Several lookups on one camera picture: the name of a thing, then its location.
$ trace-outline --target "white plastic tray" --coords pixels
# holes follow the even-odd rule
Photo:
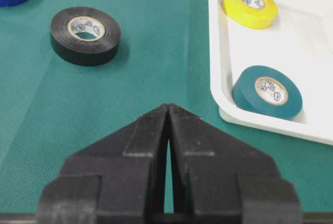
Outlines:
[[[333,0],[274,0],[279,15],[266,30],[229,19],[209,0],[211,92],[228,122],[333,144]],[[232,90],[252,65],[281,71],[299,88],[301,113],[291,120],[236,107]]]

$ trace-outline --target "tape roll core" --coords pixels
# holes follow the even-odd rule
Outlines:
[[[95,39],[77,36],[91,33]],[[62,59],[73,64],[95,66],[110,61],[116,54],[121,31],[108,14],[88,7],[72,7],[57,13],[51,23],[51,44]]]
[[[223,0],[222,7],[231,19],[251,29],[268,28],[278,14],[273,0]]]
[[[233,98],[243,110],[285,119],[295,117],[303,106],[300,91],[287,76],[260,65],[242,72]]]

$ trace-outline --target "black electrical tape roll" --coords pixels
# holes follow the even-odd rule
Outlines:
[[[89,33],[95,38],[84,39],[77,33]],[[78,65],[95,66],[110,61],[117,53],[120,35],[117,22],[94,8],[64,9],[53,17],[51,23],[54,51]]]

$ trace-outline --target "black plastic part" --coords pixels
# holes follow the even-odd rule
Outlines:
[[[96,41],[82,41],[68,31],[68,23],[79,16],[99,20],[105,35]],[[117,22],[106,13],[94,8],[72,7],[57,13],[51,23],[51,44],[61,58],[73,64],[95,66],[110,61],[118,51],[121,31]]]
[[[174,215],[163,213],[168,140]],[[99,183],[79,183],[88,178]],[[296,192],[271,157],[174,104],[69,157],[50,185],[39,224],[73,223],[87,216],[85,204],[91,206],[92,217],[85,218],[90,222],[76,223],[302,223]],[[80,200],[71,199],[71,191]]]

